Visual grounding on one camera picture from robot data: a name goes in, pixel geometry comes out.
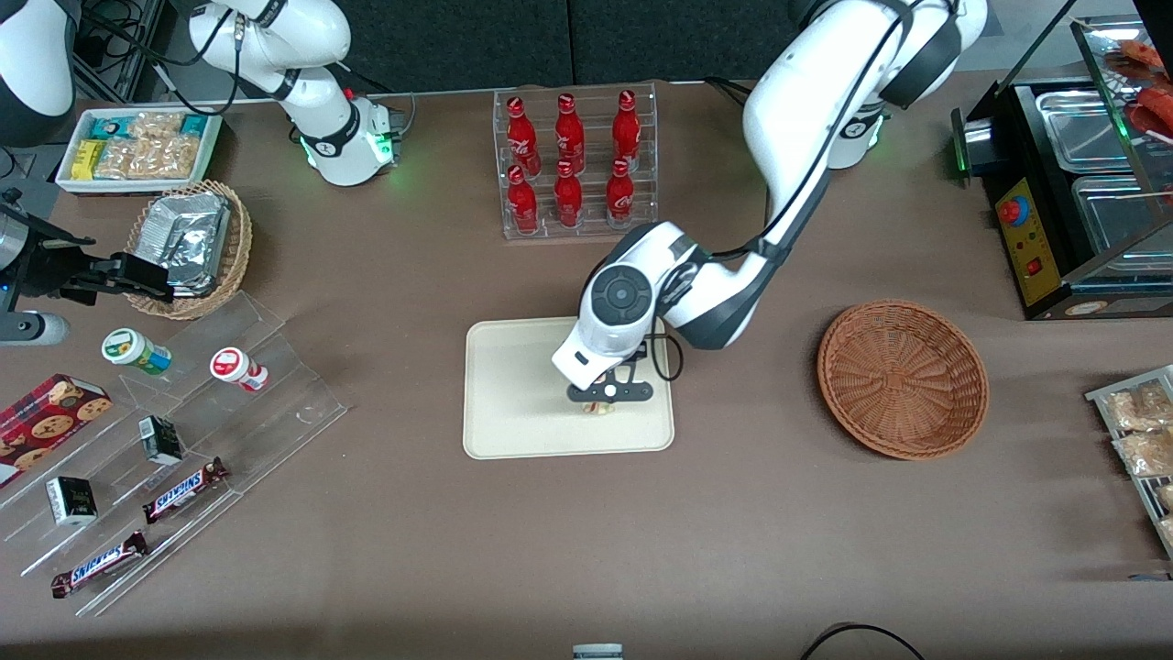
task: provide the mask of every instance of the yellow panel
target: yellow panel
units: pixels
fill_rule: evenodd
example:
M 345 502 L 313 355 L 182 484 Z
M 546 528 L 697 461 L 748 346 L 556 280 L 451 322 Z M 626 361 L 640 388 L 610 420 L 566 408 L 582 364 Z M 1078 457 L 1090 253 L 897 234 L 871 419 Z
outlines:
M 1001 212 L 998 212 L 1003 204 L 1013 200 L 1015 197 L 1025 198 L 1029 206 L 1026 220 L 1018 226 L 1003 222 Z M 998 212 L 1002 238 L 1006 241 L 1010 265 L 1015 270 L 1015 277 L 1018 278 L 1023 300 L 1028 305 L 1032 305 L 1058 288 L 1062 280 L 1059 267 L 1055 264 L 1055 254 L 1051 253 L 1051 245 L 1046 241 L 1046 232 L 1043 231 L 1043 223 L 1039 222 L 1038 212 L 1035 210 L 1035 197 L 1030 193 L 1026 179 L 1019 181 L 998 199 L 994 210 Z M 1032 261 L 1035 273 L 1031 273 Z

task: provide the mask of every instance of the red box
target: red box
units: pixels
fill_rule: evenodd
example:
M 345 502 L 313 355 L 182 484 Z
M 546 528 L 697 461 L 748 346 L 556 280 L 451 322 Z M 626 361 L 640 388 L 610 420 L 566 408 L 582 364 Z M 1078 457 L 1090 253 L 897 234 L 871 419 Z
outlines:
M 0 488 L 113 406 L 102 388 L 56 374 L 0 411 Z

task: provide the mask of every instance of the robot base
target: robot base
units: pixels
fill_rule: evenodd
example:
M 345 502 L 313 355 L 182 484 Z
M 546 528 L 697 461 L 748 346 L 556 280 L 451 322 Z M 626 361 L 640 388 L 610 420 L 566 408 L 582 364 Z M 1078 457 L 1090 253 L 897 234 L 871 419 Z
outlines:
M 399 162 L 404 113 L 372 103 L 365 97 L 351 102 L 359 110 L 359 129 L 343 147 L 341 154 L 332 157 L 317 155 L 301 140 L 310 164 L 334 185 L 358 185 L 382 168 Z
M 643 403 L 617 403 L 609 415 L 588 415 L 567 400 L 567 381 L 550 354 L 574 317 L 487 320 L 468 332 L 465 354 L 465 453 L 476 460 L 659 451 L 672 444 L 671 386 L 651 360 L 636 379 L 652 383 Z M 667 365 L 664 342 L 655 342 Z

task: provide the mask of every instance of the small black box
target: small black box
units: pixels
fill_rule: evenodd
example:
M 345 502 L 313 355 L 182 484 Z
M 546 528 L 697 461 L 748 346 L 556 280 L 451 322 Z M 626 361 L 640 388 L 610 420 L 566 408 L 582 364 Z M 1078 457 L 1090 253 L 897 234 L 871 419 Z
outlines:
M 175 426 L 151 415 L 138 421 L 138 438 L 147 453 L 147 461 L 161 465 L 175 465 L 183 461 L 183 448 Z
M 94 490 L 86 479 L 57 477 L 45 483 L 49 509 L 57 525 L 84 525 L 97 520 Z

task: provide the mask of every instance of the metal pan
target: metal pan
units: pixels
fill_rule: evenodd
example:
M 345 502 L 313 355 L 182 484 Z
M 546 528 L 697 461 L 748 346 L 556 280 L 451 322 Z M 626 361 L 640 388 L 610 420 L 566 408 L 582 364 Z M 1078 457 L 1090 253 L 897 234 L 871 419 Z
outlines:
M 1097 252 L 1112 247 L 1153 223 L 1148 203 L 1143 198 L 1121 199 L 1140 192 L 1134 176 L 1084 176 L 1071 185 L 1084 229 Z M 1173 244 L 1162 244 L 1165 233 L 1144 240 L 1140 249 L 1126 251 L 1113 259 L 1114 270 L 1171 270 Z
M 1132 171 L 1099 93 L 1049 91 L 1035 103 L 1059 166 L 1072 173 Z

